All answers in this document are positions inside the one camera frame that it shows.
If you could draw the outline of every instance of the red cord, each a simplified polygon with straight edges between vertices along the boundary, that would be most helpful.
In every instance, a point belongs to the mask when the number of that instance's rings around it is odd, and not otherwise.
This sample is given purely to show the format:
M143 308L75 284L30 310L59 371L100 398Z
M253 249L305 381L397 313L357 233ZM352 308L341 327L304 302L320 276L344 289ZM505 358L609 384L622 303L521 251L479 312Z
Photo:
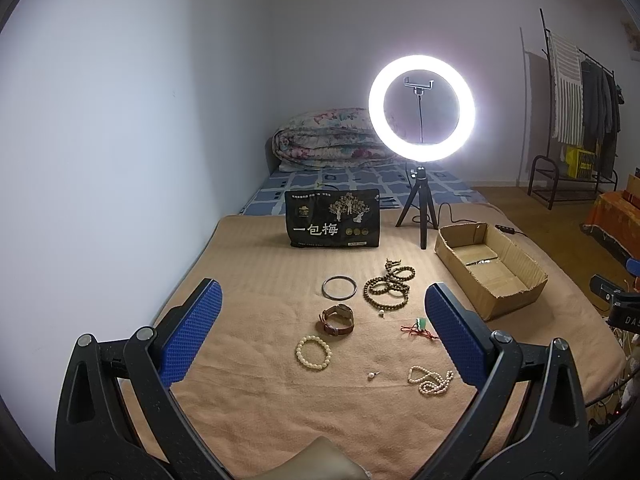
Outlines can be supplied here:
M429 332L426 329L425 330L419 330L417 323L414 323L413 326L401 326L400 330L402 332L407 332L409 335L421 335L423 337L428 337L431 340L440 339L438 336L433 335L431 332Z

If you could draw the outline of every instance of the striped towel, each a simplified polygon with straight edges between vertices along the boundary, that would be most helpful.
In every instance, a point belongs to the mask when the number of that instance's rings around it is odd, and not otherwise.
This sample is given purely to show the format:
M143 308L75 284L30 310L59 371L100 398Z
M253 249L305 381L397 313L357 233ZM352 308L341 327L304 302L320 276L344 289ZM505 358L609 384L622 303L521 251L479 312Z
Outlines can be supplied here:
M580 51L562 36L549 33L549 57L554 78L556 124L553 138L582 146L582 70Z

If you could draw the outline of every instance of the metal bolt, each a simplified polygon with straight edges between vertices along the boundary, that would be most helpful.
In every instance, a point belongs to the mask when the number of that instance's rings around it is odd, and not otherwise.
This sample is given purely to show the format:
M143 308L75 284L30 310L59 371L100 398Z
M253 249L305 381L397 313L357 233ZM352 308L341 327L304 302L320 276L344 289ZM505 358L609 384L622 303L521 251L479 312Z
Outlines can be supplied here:
M91 335L83 334L78 338L78 346L87 346L91 342Z
M566 350L567 348L569 348L569 343L567 341L565 341L564 339L562 339L561 337L556 337L554 339L554 346L558 350Z
M510 343L513 337L502 330L494 330L494 339L500 343Z
M153 329L149 328L148 326L145 326L136 332L136 337L140 339L140 341L146 341L148 339L151 339L151 336L153 334L154 334Z

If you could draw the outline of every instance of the illuminated ring lamp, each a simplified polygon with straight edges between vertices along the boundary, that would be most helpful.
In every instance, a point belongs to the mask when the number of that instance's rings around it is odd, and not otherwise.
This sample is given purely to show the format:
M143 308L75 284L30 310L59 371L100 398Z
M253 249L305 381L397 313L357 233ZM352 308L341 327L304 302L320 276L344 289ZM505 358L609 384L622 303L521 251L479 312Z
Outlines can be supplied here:
M442 142L437 144L412 144L406 142L398 137L386 122L386 91L394 79L410 70L428 70L441 76L441 78L449 83L458 98L458 108L460 110L458 124L453 130L453 133ZM430 56L406 56L396 59L385 66L373 81L369 92L369 115L373 128L380 137L380 140L382 140L390 150L398 155L404 156L404 158L420 163L440 160L459 150L468 139L474 127L476 107L469 86L465 80L462 79L462 76L447 63ZM416 193L418 194L418 203L420 206L420 248L426 249L427 207L429 208L429 215L431 216L431 223L434 229L438 228L438 220L435 215L427 172L424 167L419 164L416 169L415 184L404 204L404 209L398 219L398 223L396 223L396 227L402 225L402 221L409 211Z

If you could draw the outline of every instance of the beige blanket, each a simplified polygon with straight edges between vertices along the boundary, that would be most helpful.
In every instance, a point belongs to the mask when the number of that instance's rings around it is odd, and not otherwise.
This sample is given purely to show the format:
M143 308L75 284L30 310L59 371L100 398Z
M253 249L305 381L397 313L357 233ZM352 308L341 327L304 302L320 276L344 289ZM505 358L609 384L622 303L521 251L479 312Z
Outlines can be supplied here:
M187 377L172 391L236 478L283 463L319 435L334 441L376 480L409 478L471 401L475 388L457 373L442 396L422 396L417 385L407 383L412 365L441 375L455 370L440 342L400 331L401 325L424 316L426 288L445 282L465 307L471 305L433 252L436 232L429 231L427 250L421 251L418 227L410 217L406 226L394 227L398 213L381 213L379 248L348 250L292 248L283 217L224 218L168 303L167 308L181 304L204 277L222 285L222 312ZM489 205L454 205L453 215L512 225ZM444 210L442 216L441 223L449 223ZM593 399L622 370L620 346L567 275L528 238L512 238L540 263L549 280L536 303L489 322L489 327L525 343L547 345L554 337L565 338L585 397ZM383 273L386 258L415 267L416 277L408 282L408 305L381 319L362 297L362 285ZM358 293L346 302L356 326L341 337L320 332L318 323L318 314L335 303L320 291L324 279L334 274L347 274L358 283ZM309 370L296 360L297 342L310 334L331 345L334 356L325 370ZM304 353L312 362L322 355L315 344L307 344ZM371 371L380 374L368 381ZM161 456L130 385L124 389L146 448ZM488 452L504 442L523 391L519 384Z

